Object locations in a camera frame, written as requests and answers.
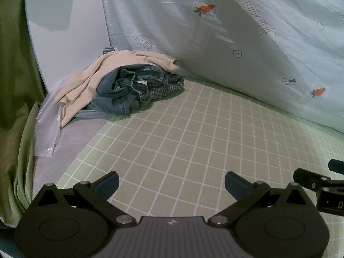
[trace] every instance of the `curtain fold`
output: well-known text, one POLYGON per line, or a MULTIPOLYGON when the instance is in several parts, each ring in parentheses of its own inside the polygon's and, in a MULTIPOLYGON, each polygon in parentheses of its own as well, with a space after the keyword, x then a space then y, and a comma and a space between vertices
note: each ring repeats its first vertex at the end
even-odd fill
POLYGON ((45 88, 24 0, 0 0, 0 219, 16 227, 32 200, 33 138, 45 88))

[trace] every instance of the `pile of clothes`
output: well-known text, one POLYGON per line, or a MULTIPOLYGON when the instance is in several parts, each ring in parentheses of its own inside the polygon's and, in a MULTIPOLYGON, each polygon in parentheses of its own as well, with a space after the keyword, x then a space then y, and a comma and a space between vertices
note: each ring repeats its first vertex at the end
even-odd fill
POLYGON ((149 51, 114 51, 74 75, 55 97, 63 102, 61 127, 73 117, 99 118, 109 114, 130 115, 142 104, 183 88, 176 74, 176 59, 149 51))

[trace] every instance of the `gray checkered cloth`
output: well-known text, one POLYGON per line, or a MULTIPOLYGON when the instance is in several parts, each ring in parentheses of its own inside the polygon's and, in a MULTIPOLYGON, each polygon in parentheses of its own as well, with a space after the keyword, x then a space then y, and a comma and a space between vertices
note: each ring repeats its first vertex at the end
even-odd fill
POLYGON ((110 52, 110 51, 115 51, 115 48, 113 46, 107 46, 104 48, 103 55, 110 52))
POLYGON ((166 72, 168 84, 162 84, 158 81, 148 83, 148 89, 152 99, 160 99, 168 94, 178 91, 184 86, 184 79, 182 75, 170 74, 166 72))

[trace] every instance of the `ribbed gray panel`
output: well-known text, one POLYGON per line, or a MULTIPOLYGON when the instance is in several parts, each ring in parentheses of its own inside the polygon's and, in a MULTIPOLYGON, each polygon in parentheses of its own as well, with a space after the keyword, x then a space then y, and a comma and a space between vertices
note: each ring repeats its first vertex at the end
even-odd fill
POLYGON ((226 257, 252 258, 228 230, 209 227, 202 217, 143 217, 139 225, 116 231, 92 258, 226 257))

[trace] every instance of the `clear plastic bag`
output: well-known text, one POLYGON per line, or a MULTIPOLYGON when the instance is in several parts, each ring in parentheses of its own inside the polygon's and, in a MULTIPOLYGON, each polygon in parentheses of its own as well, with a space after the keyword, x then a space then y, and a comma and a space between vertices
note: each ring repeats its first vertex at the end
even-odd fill
POLYGON ((55 103, 54 98, 68 81, 63 79, 48 93, 36 117, 35 156, 53 156, 55 145, 60 137, 60 113, 64 103, 55 103))

